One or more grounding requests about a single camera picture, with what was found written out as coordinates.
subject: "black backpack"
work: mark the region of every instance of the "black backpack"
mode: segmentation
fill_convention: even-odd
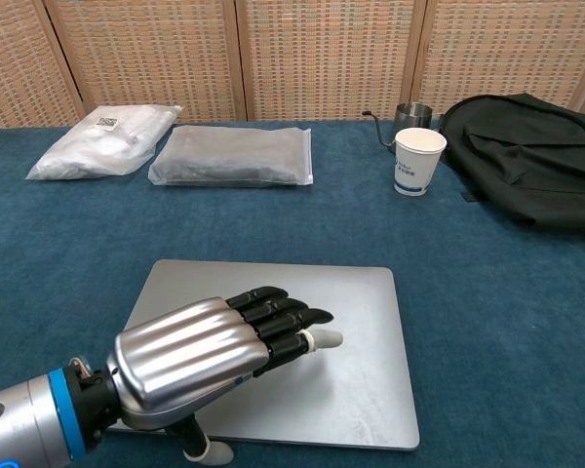
[[[502,212],[585,232],[585,114],[530,95],[477,96],[441,119],[445,160]]]

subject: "paper cup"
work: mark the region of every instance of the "paper cup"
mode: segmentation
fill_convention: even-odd
[[[394,188],[397,192],[419,197],[427,192],[447,140],[429,129],[403,129],[395,136],[397,143]]]

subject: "laptop lid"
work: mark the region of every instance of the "laptop lid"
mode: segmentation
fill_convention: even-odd
[[[213,439],[415,449],[418,425],[387,268],[159,260],[126,324],[260,286],[333,313],[343,344],[252,379],[196,414]],[[129,430],[123,424],[114,429]]]

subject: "blue tabletop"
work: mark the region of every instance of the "blue tabletop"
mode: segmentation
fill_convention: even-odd
[[[369,122],[230,124],[291,125],[312,129],[312,186],[160,187],[149,163],[27,181],[66,129],[0,131],[0,389],[73,355],[101,365],[160,258],[387,266],[418,450],[235,443],[232,466],[585,466],[585,237],[466,203],[442,164],[425,196],[397,194]],[[107,434],[77,466],[185,463],[171,439]]]

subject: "plastic package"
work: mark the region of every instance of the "plastic package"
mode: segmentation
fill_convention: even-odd
[[[148,177],[155,185],[309,185],[310,130],[175,127]]]
[[[101,105],[53,144],[27,179],[123,176],[140,168],[182,110],[179,105]]]

